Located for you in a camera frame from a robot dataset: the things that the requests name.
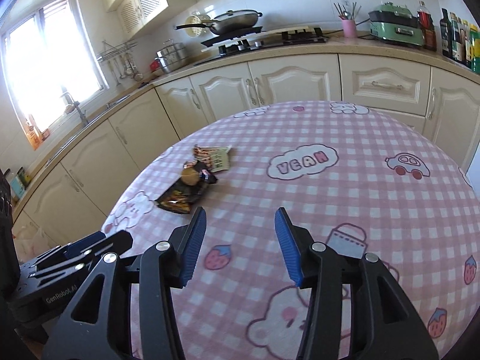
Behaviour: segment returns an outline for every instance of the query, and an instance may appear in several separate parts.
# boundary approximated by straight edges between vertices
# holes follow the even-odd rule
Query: metal screw
[[[312,245],[311,245],[311,248],[314,250],[314,251],[325,251],[327,250],[327,246],[325,246],[324,243],[321,243],[321,242],[314,242]]]
[[[106,263],[113,263],[117,259],[117,255],[115,253],[107,253],[103,256],[103,261]]]
[[[158,251],[167,251],[170,248],[170,244],[167,241],[161,241],[155,246],[155,248]]]
[[[369,262],[369,263],[376,263],[378,261],[378,256],[375,254],[375,253],[367,253],[365,255],[365,259]]]

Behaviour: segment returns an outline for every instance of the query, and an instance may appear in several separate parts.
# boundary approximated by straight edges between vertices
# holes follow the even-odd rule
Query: faucet
[[[78,114],[80,115],[80,119],[82,120],[83,127],[87,127],[88,124],[89,124],[89,121],[86,117],[86,111],[82,112],[82,110],[80,109],[80,107],[79,107],[80,103],[78,101],[74,101],[74,98],[71,97],[71,94],[68,91],[63,92],[60,97],[65,97],[65,99],[67,100],[67,103],[69,105],[72,105],[77,110]],[[66,114],[69,114],[72,111],[73,111],[73,109],[71,107],[67,106],[65,108],[65,113]]]

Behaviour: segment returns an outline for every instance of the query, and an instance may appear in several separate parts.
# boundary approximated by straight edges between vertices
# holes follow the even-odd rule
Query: green electric grill
[[[423,34],[418,19],[405,7],[385,3],[369,12],[370,33],[387,42],[423,46]]]

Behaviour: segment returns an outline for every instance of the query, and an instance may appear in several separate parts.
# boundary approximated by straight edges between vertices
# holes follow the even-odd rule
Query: plastic bag
[[[20,263],[26,263],[57,246],[41,228],[32,233],[27,227],[22,226],[20,231],[13,235],[13,243]]]

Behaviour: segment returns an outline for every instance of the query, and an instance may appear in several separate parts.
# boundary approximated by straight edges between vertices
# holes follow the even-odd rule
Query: window
[[[81,103],[103,89],[70,0],[40,8],[3,36],[4,69],[17,113],[45,131],[71,97]]]

